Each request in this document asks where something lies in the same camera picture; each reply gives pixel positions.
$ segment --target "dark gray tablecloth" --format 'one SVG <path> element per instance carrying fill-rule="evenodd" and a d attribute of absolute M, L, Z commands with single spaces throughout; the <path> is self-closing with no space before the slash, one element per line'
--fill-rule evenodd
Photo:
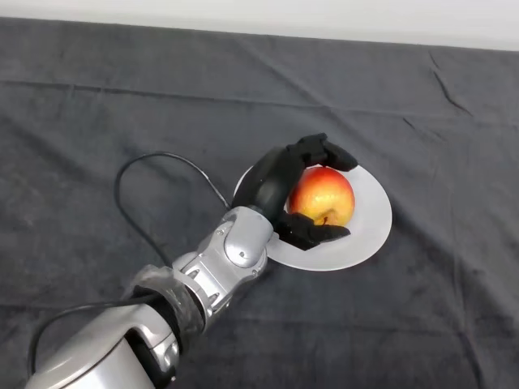
<path fill-rule="evenodd" d="M 178 152 L 230 198 L 316 132 L 388 192 L 388 241 L 344 271 L 272 265 L 177 387 L 519 387 L 518 123 L 517 53 L 0 19 L 0 387 L 23 387 L 38 321 L 160 264 L 113 205 L 123 161 Z M 175 161 L 123 187 L 172 257 L 224 211 Z"/>

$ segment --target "plate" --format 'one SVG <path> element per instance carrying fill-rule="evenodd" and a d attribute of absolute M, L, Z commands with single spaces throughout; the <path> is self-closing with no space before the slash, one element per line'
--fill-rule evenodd
<path fill-rule="evenodd" d="M 239 179 L 235 194 L 249 169 Z M 351 235 L 304 251 L 274 234 L 267 245 L 270 259 L 302 270 L 333 271 L 358 265 L 382 247 L 392 224 L 391 203 L 384 188 L 360 165 L 339 173 L 348 179 L 355 195 L 354 214 L 346 225 Z"/>

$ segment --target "robotic arm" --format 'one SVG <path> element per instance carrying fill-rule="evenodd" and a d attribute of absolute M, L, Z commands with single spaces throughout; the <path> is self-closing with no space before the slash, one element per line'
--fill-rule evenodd
<path fill-rule="evenodd" d="M 180 357 L 235 293 L 261 275 L 274 233 L 302 250 L 349 234 L 283 210 L 304 169 L 317 164 L 348 171 L 357 161 L 324 134 L 271 150 L 244 177 L 230 211 L 197 251 L 171 267 L 148 265 L 135 277 L 125 298 L 149 296 L 149 302 L 107 309 L 58 350 L 26 388 L 166 387 Z"/>

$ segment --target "wire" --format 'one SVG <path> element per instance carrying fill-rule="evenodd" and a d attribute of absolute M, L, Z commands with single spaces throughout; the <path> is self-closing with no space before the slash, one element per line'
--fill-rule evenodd
<path fill-rule="evenodd" d="M 117 175 L 115 176 L 114 180 L 114 200 L 115 205 L 117 206 L 118 210 L 121 212 L 122 217 L 127 221 L 127 223 L 155 250 L 157 255 L 161 258 L 162 262 L 166 266 L 171 266 L 171 261 L 168 259 L 168 256 L 165 254 L 163 249 L 159 247 L 159 245 L 153 240 L 153 238 L 147 234 L 138 224 L 135 220 L 131 218 L 131 216 L 128 214 L 128 212 L 124 209 L 124 207 L 121 204 L 121 179 L 124 173 L 132 166 L 135 162 L 139 160 L 144 160 L 147 158 L 151 158 L 153 156 L 165 156 L 168 158 L 173 158 L 175 160 L 181 160 L 182 162 L 185 162 L 186 164 L 190 165 L 193 169 L 195 169 L 198 173 L 202 174 L 202 176 L 205 178 L 205 181 L 208 182 L 208 184 L 211 186 L 211 189 L 214 191 L 214 193 L 218 196 L 220 201 L 223 202 L 226 209 L 230 209 L 229 203 L 225 200 L 224 196 L 220 193 L 220 191 L 214 186 L 211 179 L 208 177 L 208 175 L 197 165 L 195 165 L 193 162 L 188 160 L 187 158 L 184 158 L 183 156 L 179 156 L 177 154 L 173 154 L 172 152 L 149 152 L 147 154 L 143 154 L 142 156 L 137 156 L 136 158 L 133 158 L 126 162 L 119 171 L 117 172 Z"/>
<path fill-rule="evenodd" d="M 27 358 L 27 373 L 28 376 L 31 377 L 36 372 L 36 352 L 38 349 L 38 343 L 40 342 L 40 338 L 43 335 L 43 332 L 47 327 L 54 323 L 56 320 L 68 316 L 69 314 L 75 314 L 78 312 L 83 312 L 86 310 L 104 310 L 106 308 L 114 308 L 117 306 L 137 306 L 139 304 L 147 304 L 153 300 L 157 299 L 157 295 L 145 296 L 132 298 L 130 300 L 125 301 L 106 301 L 106 302 L 97 302 L 93 304 L 83 304 L 81 306 L 72 306 L 71 308 L 67 308 L 66 310 L 62 310 L 55 316 L 46 319 L 43 323 L 40 323 L 31 337 L 31 342 L 29 343 L 29 351 Z"/>
<path fill-rule="evenodd" d="M 182 162 L 185 162 L 186 164 L 190 165 L 193 169 L 195 169 L 198 173 L 202 174 L 202 176 L 205 178 L 205 181 L 208 182 L 208 184 L 211 186 L 211 189 L 216 193 L 220 201 L 223 202 L 226 209 L 230 209 L 229 203 L 225 200 L 224 196 L 220 193 L 220 191 L 214 186 L 212 181 L 209 179 L 208 175 L 197 165 L 195 165 L 193 162 L 188 160 L 187 158 L 184 158 L 183 156 L 179 156 L 177 154 L 173 154 L 172 152 L 150 152 L 148 154 L 143 154 L 142 156 L 137 156 L 136 158 L 133 158 L 126 162 L 119 171 L 117 172 L 117 175 L 115 176 L 114 180 L 114 200 L 115 205 L 117 206 L 118 210 L 121 212 L 124 219 L 128 222 L 128 224 L 155 250 L 157 255 L 161 257 L 162 262 L 166 266 L 171 266 L 171 262 L 168 260 L 168 256 L 165 254 L 165 252 L 159 247 L 159 245 L 153 240 L 151 236 L 149 236 L 138 224 L 135 220 L 131 218 L 131 216 L 128 214 L 128 212 L 124 209 L 124 207 L 121 204 L 121 180 L 124 173 L 132 166 L 135 162 L 139 160 L 144 160 L 146 158 L 150 158 L 152 156 L 165 156 L 168 158 L 173 158 L 175 160 L 181 160 Z M 146 304 L 154 299 L 156 299 L 157 296 L 146 296 L 146 297 L 139 297 L 139 298 L 132 298 L 130 300 L 125 301 L 107 301 L 107 302 L 98 302 L 93 304 L 84 304 L 81 306 L 72 306 L 71 308 L 68 308 L 66 310 L 62 310 L 55 316 L 46 319 L 43 323 L 38 325 L 34 333 L 32 334 L 31 341 L 29 343 L 29 350 L 28 350 L 28 358 L 27 358 L 27 372 L 28 376 L 31 377 L 36 372 L 36 354 L 38 349 L 38 343 L 40 342 L 40 338 L 43 335 L 43 332 L 47 327 L 54 323 L 56 320 L 59 320 L 60 318 L 63 318 L 65 316 L 68 316 L 69 314 L 75 314 L 78 312 L 83 312 L 87 310 L 104 310 L 107 308 L 114 308 L 117 306 L 135 306 L 138 304 Z"/>

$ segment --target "red apple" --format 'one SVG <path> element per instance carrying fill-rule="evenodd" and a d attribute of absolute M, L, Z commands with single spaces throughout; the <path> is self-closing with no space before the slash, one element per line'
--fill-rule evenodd
<path fill-rule="evenodd" d="M 289 213 L 301 213 L 314 224 L 345 226 L 354 214 L 355 196 L 348 180 L 334 169 L 305 170 L 289 197 Z"/>

